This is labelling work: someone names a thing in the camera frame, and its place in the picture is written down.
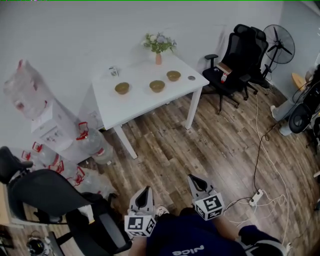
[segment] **chair armrest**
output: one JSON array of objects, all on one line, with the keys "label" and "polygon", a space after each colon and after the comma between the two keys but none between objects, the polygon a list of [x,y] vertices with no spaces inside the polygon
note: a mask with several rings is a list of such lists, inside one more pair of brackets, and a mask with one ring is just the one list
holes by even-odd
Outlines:
[{"label": "chair armrest", "polygon": [[218,58],[218,55],[216,55],[216,54],[209,54],[209,55],[204,56],[204,58],[205,58],[206,60],[211,60],[211,59]]},{"label": "chair armrest", "polygon": [[267,65],[267,64],[264,64],[265,68],[268,70],[269,73],[272,73],[272,70],[271,68]]},{"label": "chair armrest", "polygon": [[240,80],[241,82],[245,83],[245,84],[246,84],[247,82],[249,82],[250,79],[251,79],[251,76],[248,75],[248,74],[245,74],[245,75],[239,77],[239,80]]}]

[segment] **white table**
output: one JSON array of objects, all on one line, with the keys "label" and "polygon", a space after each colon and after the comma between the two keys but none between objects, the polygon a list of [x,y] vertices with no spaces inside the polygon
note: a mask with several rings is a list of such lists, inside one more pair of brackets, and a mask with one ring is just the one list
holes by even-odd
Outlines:
[{"label": "white table", "polygon": [[[181,73],[178,81],[171,82],[167,78],[167,72],[171,70]],[[195,80],[189,80],[189,76],[194,76]],[[154,80],[165,82],[163,91],[155,93],[150,89],[149,84]],[[115,91],[115,86],[121,82],[130,84],[129,92],[125,95]],[[147,59],[120,70],[119,77],[102,78],[92,84],[104,128],[114,128],[135,159],[137,154],[121,128],[122,124],[193,92],[185,123],[188,130],[196,113],[202,87],[208,83],[202,75],[172,54],[162,58],[162,65],[156,65],[155,60]]]}]

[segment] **power strip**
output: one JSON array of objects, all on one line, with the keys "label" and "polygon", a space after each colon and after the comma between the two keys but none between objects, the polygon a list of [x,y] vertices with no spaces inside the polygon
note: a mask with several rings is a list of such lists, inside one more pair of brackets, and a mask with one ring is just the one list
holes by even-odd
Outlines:
[{"label": "power strip", "polygon": [[260,198],[264,195],[264,193],[262,192],[261,189],[258,190],[257,193],[254,194],[254,196],[251,198],[251,200],[249,201],[249,205],[252,207],[257,206],[258,201],[260,200]]}]

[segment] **table leg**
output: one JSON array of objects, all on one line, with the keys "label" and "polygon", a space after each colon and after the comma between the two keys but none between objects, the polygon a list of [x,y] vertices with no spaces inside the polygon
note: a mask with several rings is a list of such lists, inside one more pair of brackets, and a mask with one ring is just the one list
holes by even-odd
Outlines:
[{"label": "table leg", "polygon": [[136,152],[134,151],[133,147],[131,146],[131,144],[130,144],[127,136],[125,135],[124,131],[122,130],[121,126],[122,125],[117,125],[117,126],[113,127],[113,129],[116,132],[116,134],[118,135],[120,141],[123,143],[126,150],[128,150],[128,152],[132,156],[132,158],[136,159],[138,156],[137,156]]},{"label": "table leg", "polygon": [[192,100],[191,100],[191,104],[190,104],[190,108],[189,108],[189,113],[188,113],[188,117],[186,119],[185,126],[184,126],[187,130],[189,130],[191,128],[192,121],[194,120],[197,106],[198,106],[198,102],[199,102],[199,99],[201,96],[201,91],[202,91],[202,87],[198,90],[195,90],[192,94]]}]

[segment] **flowers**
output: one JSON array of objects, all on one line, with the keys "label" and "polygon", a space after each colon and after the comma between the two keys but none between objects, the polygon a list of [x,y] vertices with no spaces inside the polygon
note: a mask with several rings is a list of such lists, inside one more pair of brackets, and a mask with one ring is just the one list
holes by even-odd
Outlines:
[{"label": "flowers", "polygon": [[151,48],[151,51],[157,54],[168,49],[173,51],[177,46],[175,40],[171,40],[170,37],[166,37],[162,33],[158,33],[157,35],[147,33],[145,35],[145,40],[141,44],[146,48]]}]

